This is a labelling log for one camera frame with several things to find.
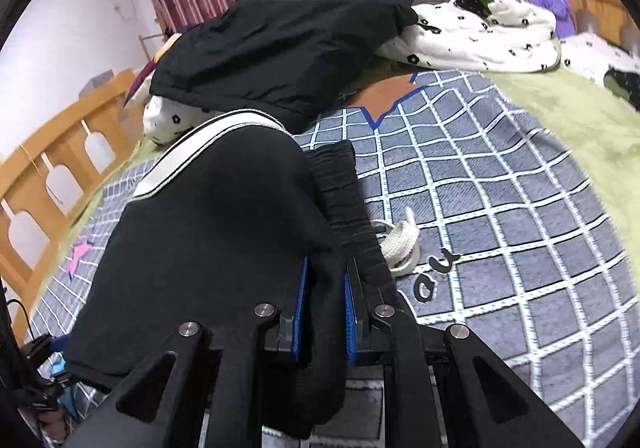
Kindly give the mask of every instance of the bed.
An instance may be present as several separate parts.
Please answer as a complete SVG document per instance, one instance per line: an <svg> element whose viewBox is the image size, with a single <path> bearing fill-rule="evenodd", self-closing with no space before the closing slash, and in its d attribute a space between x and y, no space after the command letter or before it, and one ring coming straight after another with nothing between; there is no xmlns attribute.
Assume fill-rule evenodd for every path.
<svg viewBox="0 0 640 448"><path fill-rule="evenodd" d="M616 42L616 33L619 34L620 26L628 21L620 2L571 2L576 3L574 7L586 6L590 9L600 19L603 31L607 28L607 38ZM634 249L637 248L635 245L640 244L640 231L635 231L633 227L634 216L639 216L640 210L631 197L634 184L640 179L640 171L635 166L635 163L639 163L635 159L640 154L635 150L640 143L640 120L620 99L590 85L588 81L582 82L583 79L574 77L575 75L565 70L528 75L483 76L469 72L438 71L394 76L356 94L350 99L349 107L322 115L318 123L297 140L302 148L313 148L343 138L354 141L358 156L356 168L362 179L371 218L396 221L402 218L405 203L419 215L423 259L414 274L398 280L398 287L414 309L417 319L436 327L445 327L453 321L469 321L481 335L483 332L488 335L490 345L498 354L543 396L587 446L596 447L604 446L612 433L615 433L638 395L634 380L634 374L638 374L640 370L638 297L635 288L627 280L631 268L626 267L626 262L635 268L633 271L636 274L640 273L640 250ZM4 238L0 239L3 240L0 269L32 312L31 323L36 334L50 330L54 335L60 335L73 326L89 291L100 251L104 249L137 182L156 160L157 156L151 154L140 161L127 162L127 158L135 151L134 143L139 135L130 132L132 139L123 132L119 123L119 107L132 79L131 72L121 73L107 85L79 100L31 136L24 148L18 149L0 166L2 197L14 213L22 209L29 211L49 238L39 262L30 268L11 247L8 241L9 219L7 215L3 215L5 228L2 235ZM588 110L583 106L577 110L575 104L563 108L558 103L567 98L567 93L576 92L590 101ZM442 101L442 112L440 108L426 110L431 101L433 104ZM609 113L603 110L602 107L607 104L615 107L614 117L610 118ZM463 265L469 262L485 263L483 269L487 273L496 268L492 265L492 259L495 259L495 255L490 253L495 251L492 245L475 243L471 247L461 246L464 241L460 242L460 235L456 235L458 232L454 229L462 229L469 219L486 216L487 201L494 204L491 201L491 191L484 190L479 200L475 196L466 197L464 215L453 215L451 208L446 204L442 205L437 198L425 197L427 192L432 196L437 195L441 186L449 184L447 180L438 178L439 174L432 172L429 173L430 179L426 179L425 170L414 168L417 164L416 157L419 159L418 163L439 161L443 165L446 161L455 159L449 158L448 153L432 150L431 146L435 143L431 143L433 139L426 129L442 130L448 123L467 115L473 115L477 120L470 121L476 125L478 138L489 133L499 123L497 118L508 121L522 135L514 143L502 143L499 138L488 139L487 146L493 147L488 152L478 152L475 149L463 151L460 147L456 149L454 145L457 138L450 133L432 138L436 139L436 143L453 147L453 153L449 155L460 158L467 154L475 158L498 158L501 152L511 154L523 147L528 147L527 150L533 155L537 151L539 156L535 159L540 165L536 168L529 168L526 163L511 163L510 160L500 165L509 179L520 175L534 176L543 171L553 172L558 165L564 165L564 177L556 176L558 183L544 199L556 203L583 197L580 202L575 202L574 210L577 210L574 211L574 216L582 218L581 228L589 233L599 230L600 235L597 237L591 234L596 248L602 253L595 259L596 265L565 266L565 273L561 273L562 269L558 268L558 277L552 281L533 283L534 285L520 281L521 286L514 287L513 292L505 289L510 276L510 266L507 265L505 269L499 270L500 275L504 276L504 283L501 289L495 290L501 291L500 295L496 297L495 293L491 293L494 288L485 291L484 288L492 284L490 279L482 279L472 289L477 295L472 298L473 301L469 301L465 294L465 287L472 286L465 286L469 284L469 279L464 269L456 271L453 276L439 278L430 271L428 257L442 258L441 247L453 251L466 248L468 252L466 257L463 255ZM586 129L588 135L589 129L595 125L594 121L602 119L604 115L610 120L608 132L604 141L599 141L605 146L597 148L589 136L586 138L585 133L577 133L575 129ZM484 117L489 119L482 123ZM102 132L116 152L116 159L102 173L91 170L84 157L86 154L83 152L82 139L86 136L86 131L83 121L90 130ZM136 122L140 122L140 114L130 115L128 121L131 127L135 127ZM414 126L422 129L418 135ZM620 129L625 130L622 136L620 132L616 132ZM543 145L533 141L536 136L543 140ZM45 168L40 159L43 152L53 163L68 166L82 186L81 200L66 216L50 200L44 180L39 174ZM611 165L612 157L616 154L618 156L614 159L618 163ZM466 158L465 161L458 180L461 187L470 179L482 184L486 178L495 175L488 171L490 165L485 165L482 161L469 163ZM626 167L623 176L611 181L620 165ZM564 179L572 184L564 187ZM524 206L543 206L536 205L539 201L533 191L524 185L520 188L522 190L519 197L527 197ZM592 196L592 191L598 194L602 205L598 198ZM79 215L87 203L92 201L94 203L89 215L85 212L86 218L78 225L78 229L73 229L71 243L90 237L94 247L83 257L76 276L69 277L66 266L61 265L63 261L56 256L59 253L63 256L66 254L66 261L70 260L69 243L65 243L63 238L68 236L70 226L76 223L74 216ZM520 203L513 201L505 200L502 204L515 205L505 206L504 209L508 211L521 209L518 206ZM438 212L441 214L438 218L444 219L443 225L439 225L437 219L434 219ZM496 222L501 226L500 218L501 216L497 216ZM555 224L553 215L548 217L548 226L545 218L541 219L545 227L560 226ZM612 222L622 236L626 253L615 239L611 239L614 235L610 231L613 228ZM473 229L477 237L484 235L482 228ZM449 237L448 243L441 240L445 235ZM498 245L499 248L510 247L507 235L504 236L506 242ZM540 240L556 244L564 242L564 239L575 239L574 231L559 229L556 235L562 236L562 240L558 239L556 242L554 234L548 235ZM526 239L515 249L512 248L510 255L529 251L536 245L536 241ZM598 283L590 285L596 281L594 275L598 268L605 269L608 277L597 278ZM574 284L584 284L578 295L570 291ZM599 298L612 285L616 286L615 295L606 299L606 304L603 304L604 300ZM557 293L564 290L568 291L568 297L564 298L564 293L559 297ZM556 319L553 313L549 313L550 309L562 313L563 309L571 307L570 302L581 302L583 309L575 326L572 317L561 316ZM538 306L537 310L532 311L535 307L533 303ZM551 316L552 320L545 321L545 315ZM522 322L522 334L511 335L507 329L501 328L513 321ZM566 330L555 330L556 322L566 324ZM615 329L618 322L624 323L624 327L618 333L618 340L613 341L609 332L612 327ZM19 316L14 330L18 338L26 337L26 322ZM510 340L502 342L500 338L504 337L510 337ZM581 346L591 349L587 358L583 358L582 351L575 352ZM594 355L594 349L598 350L597 355ZM600 355L601 351L605 353L604 358ZM309 441L311 446L384 446L380 372L375 368L354 369L350 376L344 410L328 425L316 429ZM81 404L81 414L84 415L99 401L99 394L80 385L76 398ZM600 405L601 402L613 402L614 405L609 408L605 406L606 410L603 412L604 405ZM273 431L266 431L264 436L266 446L309 446L308 442L300 444Z"/></svg>

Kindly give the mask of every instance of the mattress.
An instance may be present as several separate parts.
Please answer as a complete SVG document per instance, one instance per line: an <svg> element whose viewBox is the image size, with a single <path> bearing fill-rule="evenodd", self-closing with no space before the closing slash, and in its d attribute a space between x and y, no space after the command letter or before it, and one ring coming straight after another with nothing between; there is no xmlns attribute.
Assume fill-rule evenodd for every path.
<svg viewBox="0 0 640 448"><path fill-rule="evenodd" d="M640 327L628 256L592 181L562 142L483 75L453 70L410 80L382 116L337 110L296 141L303 149L353 142L372 219L400 221L412 208L422 256L397 284L418 322L466 322L586 446L604 446L640 391ZM73 326L108 236L153 162L105 187L78 237L94 247L75 276L60 267L33 316L38 332ZM429 263L444 262L443 248L460 255L446 273ZM81 414L100 398L76 390ZM382 448L383 418L379 367L352 368L334 419L302 442L265 430L263 446Z"/></svg>

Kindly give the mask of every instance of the silver bolt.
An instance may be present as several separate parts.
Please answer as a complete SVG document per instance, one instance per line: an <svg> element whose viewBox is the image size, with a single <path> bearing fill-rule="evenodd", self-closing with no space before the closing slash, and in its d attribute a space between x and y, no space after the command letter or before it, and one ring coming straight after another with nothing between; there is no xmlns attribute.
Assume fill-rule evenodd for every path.
<svg viewBox="0 0 640 448"><path fill-rule="evenodd" d="M261 303L255 306L254 313L260 318L267 318L275 313L275 308L270 303Z"/></svg>
<svg viewBox="0 0 640 448"><path fill-rule="evenodd" d="M453 338L457 338L458 340L463 340L469 336L469 329L467 326L462 325L460 323L454 323L449 329L449 333Z"/></svg>
<svg viewBox="0 0 640 448"><path fill-rule="evenodd" d="M198 332L198 329L200 329L200 327L198 326L198 324L196 324L196 322L185 322L180 327L178 327L178 332L182 336L186 336L188 338L189 336L193 336L196 332Z"/></svg>
<svg viewBox="0 0 640 448"><path fill-rule="evenodd" d="M373 310L373 312L381 318L391 318L396 313L396 310L393 308L393 306L383 303L377 306Z"/></svg>

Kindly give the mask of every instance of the white wall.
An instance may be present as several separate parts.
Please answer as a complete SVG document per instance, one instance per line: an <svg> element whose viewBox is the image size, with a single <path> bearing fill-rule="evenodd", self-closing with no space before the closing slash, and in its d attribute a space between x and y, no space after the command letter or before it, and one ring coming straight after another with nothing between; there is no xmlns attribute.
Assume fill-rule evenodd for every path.
<svg viewBox="0 0 640 448"><path fill-rule="evenodd" d="M155 18L151 0L31 1L0 50L0 154L76 101L92 77L144 66L138 34L159 33Z"/></svg>

